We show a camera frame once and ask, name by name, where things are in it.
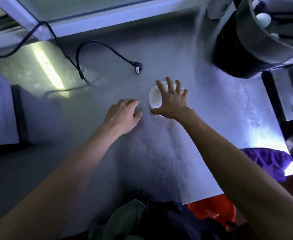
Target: left hand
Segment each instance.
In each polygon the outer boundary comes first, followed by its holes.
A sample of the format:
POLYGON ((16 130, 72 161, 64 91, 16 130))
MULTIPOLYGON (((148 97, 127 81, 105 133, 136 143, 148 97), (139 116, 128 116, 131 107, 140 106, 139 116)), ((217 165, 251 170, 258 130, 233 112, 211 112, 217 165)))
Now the left hand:
POLYGON ((139 122, 142 112, 138 112, 133 116, 136 106, 140 100, 126 99, 119 100, 117 104, 111 105, 103 125, 114 128, 118 135, 121 136, 130 132, 139 122))

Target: black power cord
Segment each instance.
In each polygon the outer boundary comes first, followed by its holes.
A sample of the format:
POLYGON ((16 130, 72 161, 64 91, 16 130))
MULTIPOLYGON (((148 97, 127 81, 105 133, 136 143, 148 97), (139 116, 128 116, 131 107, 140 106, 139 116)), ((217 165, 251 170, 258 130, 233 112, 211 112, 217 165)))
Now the black power cord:
POLYGON ((140 70, 142 69, 142 63, 140 62, 136 62, 136 61, 130 61, 128 59, 126 59, 125 57, 123 57, 122 55, 120 55, 115 49, 113 49, 110 45, 108 44, 105 44, 101 41, 98 41, 98 40, 88 40, 88 41, 84 41, 82 42, 78 48, 77 48, 77 52, 76 52, 76 62, 77 64, 75 64, 73 62, 73 60, 67 55, 67 53, 61 48, 61 45, 58 41, 58 38, 57 36, 55 35, 55 33, 53 32, 53 29, 51 28, 51 26, 49 25, 48 22, 46 21, 41 21, 39 22, 22 40, 21 42, 17 45, 16 48, 14 48, 11 52, 9 52, 8 54, 6 55, 1 55, 0 58, 7 58, 9 56, 12 56, 14 53, 16 53, 20 48, 21 46, 31 37, 31 35, 33 35, 34 32, 37 31, 37 29, 42 26, 42 25, 46 25, 49 29, 49 31, 52 33, 53 37, 54 37, 54 40, 55 42, 57 43, 57 46, 60 48, 60 50, 62 51, 62 53, 64 54, 64 56, 71 62, 71 64, 73 64, 73 66, 78 70, 79 72, 79 75, 80 75, 80 78, 85 80, 88 84, 90 84, 88 82, 88 80, 85 78, 85 76, 83 75, 81 69, 80 69, 80 63, 79 63, 79 55, 80 55, 80 51, 81 49, 83 48, 83 46, 85 46, 85 44, 88 44, 88 43, 99 43, 99 44, 102 44, 106 47, 108 47, 110 50, 112 50, 117 56, 119 56, 120 58, 122 58, 123 60, 125 60, 126 62, 128 62, 129 64, 131 64, 132 66, 134 66, 134 70, 136 73, 139 73, 140 70))

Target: purple towel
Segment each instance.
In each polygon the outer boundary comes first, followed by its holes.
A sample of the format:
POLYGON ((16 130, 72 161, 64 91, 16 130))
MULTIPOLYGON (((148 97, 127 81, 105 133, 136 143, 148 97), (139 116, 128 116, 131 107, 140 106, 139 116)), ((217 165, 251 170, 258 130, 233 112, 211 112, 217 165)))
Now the purple towel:
POLYGON ((269 148, 246 148, 241 151, 276 181, 284 182, 286 180, 284 170, 292 161, 292 157, 288 153, 269 148))

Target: hand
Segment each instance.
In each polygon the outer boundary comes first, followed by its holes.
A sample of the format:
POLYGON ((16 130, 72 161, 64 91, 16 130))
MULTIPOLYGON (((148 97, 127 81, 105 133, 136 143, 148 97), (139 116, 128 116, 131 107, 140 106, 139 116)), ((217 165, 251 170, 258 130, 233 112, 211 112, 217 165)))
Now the hand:
POLYGON ((168 91, 160 81, 156 81, 162 96, 162 105, 160 108, 151 109, 151 113, 162 115, 166 118, 177 119, 182 115, 185 109, 189 109, 187 102, 188 90, 184 90, 182 94, 182 85, 179 80, 176 80, 176 90, 171 78, 165 78, 168 82, 168 91))
POLYGON ((119 136, 130 132, 139 122, 142 112, 133 116, 136 106, 140 100, 126 99, 119 100, 117 104, 111 105, 103 125, 110 126, 116 130, 119 136))

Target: metal surface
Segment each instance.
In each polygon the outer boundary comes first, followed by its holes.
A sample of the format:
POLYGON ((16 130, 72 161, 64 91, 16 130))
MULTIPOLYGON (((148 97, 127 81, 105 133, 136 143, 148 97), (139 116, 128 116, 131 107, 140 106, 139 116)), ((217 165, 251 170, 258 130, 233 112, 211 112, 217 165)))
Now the metal surface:
POLYGON ((293 85, 291 68, 278 68, 272 71, 273 79, 282 105, 285 120, 293 120, 293 85))
POLYGON ((153 200, 182 203, 221 194, 181 125, 149 112, 149 91, 166 76, 181 80, 189 90, 190 107, 237 147, 287 152, 262 80, 234 78, 209 61, 216 36, 232 11, 234 7, 221 21, 209 20, 202 10, 196 18, 155 23, 151 18, 100 34, 61 38, 71 57, 82 41, 96 39, 143 63, 136 74, 104 46, 89 44, 80 63, 94 87, 86 86, 60 50, 47 41, 29 44, 0 60, 0 74, 24 89, 22 101, 34 144, 0 158, 0 217, 88 139, 112 104, 128 97, 141 100, 142 119, 108 150, 64 235, 87 229, 92 220, 107 219, 141 189, 153 200), (52 92, 75 87, 80 89, 52 92))
POLYGON ((265 63, 282 64, 291 60, 293 46, 275 39, 258 24, 250 2, 251 0, 242 0, 237 10, 236 29, 241 44, 253 56, 265 63))

